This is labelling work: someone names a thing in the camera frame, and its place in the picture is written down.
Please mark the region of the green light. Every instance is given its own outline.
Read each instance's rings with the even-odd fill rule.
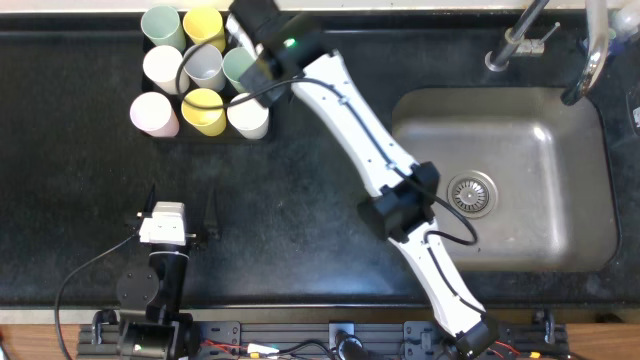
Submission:
[[[296,44],[296,39],[293,39],[293,38],[288,38],[287,40],[284,41],[284,46],[286,47],[292,47],[295,44]]]

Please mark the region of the sink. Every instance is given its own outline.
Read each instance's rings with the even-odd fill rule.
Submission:
[[[423,89],[393,111],[393,137],[440,172],[438,195],[478,231],[444,240],[462,270],[591,271],[618,246],[598,111],[562,89]],[[470,239],[442,207],[440,230]]]

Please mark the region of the faucet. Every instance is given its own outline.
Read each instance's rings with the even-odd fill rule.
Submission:
[[[504,41],[497,51],[490,51],[485,56],[485,64],[491,71],[504,71],[509,65],[509,59],[520,52],[520,48],[526,41],[525,34],[531,24],[540,15],[549,0],[534,0],[524,11],[513,28],[504,34]],[[607,59],[609,49],[609,21],[607,19],[607,3],[605,0],[585,0],[587,11],[587,25],[589,27],[589,49],[587,51],[587,63],[582,73],[575,81],[575,85],[567,88],[561,95],[565,105],[573,105],[584,97],[593,87]],[[538,50],[532,51],[534,55],[544,52],[544,41],[558,28],[558,24],[544,36],[543,40],[533,43]]]

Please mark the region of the sink drain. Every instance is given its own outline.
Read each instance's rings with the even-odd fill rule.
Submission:
[[[463,215],[479,218],[493,209],[497,199],[493,181],[479,171],[469,171],[451,180],[448,188],[449,203]]]

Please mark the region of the wooden floor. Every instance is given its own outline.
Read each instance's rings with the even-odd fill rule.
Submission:
[[[67,347],[72,352],[79,326],[64,325]],[[640,325],[568,325],[571,350],[590,360],[640,359]],[[64,360],[53,325],[0,325],[3,346],[11,360]]]

